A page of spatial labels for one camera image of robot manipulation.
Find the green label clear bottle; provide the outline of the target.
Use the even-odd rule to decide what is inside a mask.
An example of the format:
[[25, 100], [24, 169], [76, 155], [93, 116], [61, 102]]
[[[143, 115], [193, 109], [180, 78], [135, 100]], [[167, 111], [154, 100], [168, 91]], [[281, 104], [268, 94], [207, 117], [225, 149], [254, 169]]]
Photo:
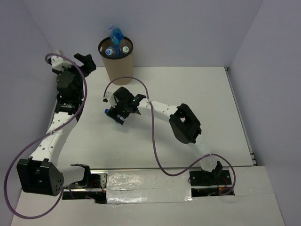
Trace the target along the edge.
[[127, 54], [127, 53], [129, 52], [129, 47], [128, 47], [128, 46], [124, 46], [124, 47], [122, 48], [122, 52], [123, 52], [124, 54]]

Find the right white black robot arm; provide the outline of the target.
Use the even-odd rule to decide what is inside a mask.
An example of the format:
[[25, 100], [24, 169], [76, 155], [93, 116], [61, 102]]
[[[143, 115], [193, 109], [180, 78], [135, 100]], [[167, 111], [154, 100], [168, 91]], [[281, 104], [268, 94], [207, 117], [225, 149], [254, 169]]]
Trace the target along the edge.
[[221, 178], [222, 164], [214, 158], [211, 149], [204, 142], [200, 121], [186, 104], [166, 105], [138, 94], [134, 96], [125, 87], [115, 92], [106, 91], [103, 101], [110, 103], [105, 114], [119, 124], [124, 124], [130, 114], [148, 115], [152, 120], [167, 122], [175, 138], [193, 149], [196, 160], [189, 165], [199, 164], [200, 172], [189, 178], [191, 185], [213, 186]]

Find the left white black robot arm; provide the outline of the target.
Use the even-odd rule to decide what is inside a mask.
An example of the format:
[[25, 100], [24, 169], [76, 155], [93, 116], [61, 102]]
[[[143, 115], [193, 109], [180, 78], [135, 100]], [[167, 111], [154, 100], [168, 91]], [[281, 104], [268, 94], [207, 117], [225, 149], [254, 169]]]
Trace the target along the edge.
[[83, 78], [96, 70], [90, 54], [77, 53], [74, 58], [83, 65], [67, 61], [59, 51], [47, 59], [57, 75], [56, 105], [46, 137], [28, 159], [20, 159], [16, 165], [22, 190], [26, 193], [57, 196], [70, 184], [77, 183], [84, 188], [92, 183], [88, 165], [75, 163], [65, 169], [57, 168], [63, 146], [83, 112], [87, 98]]

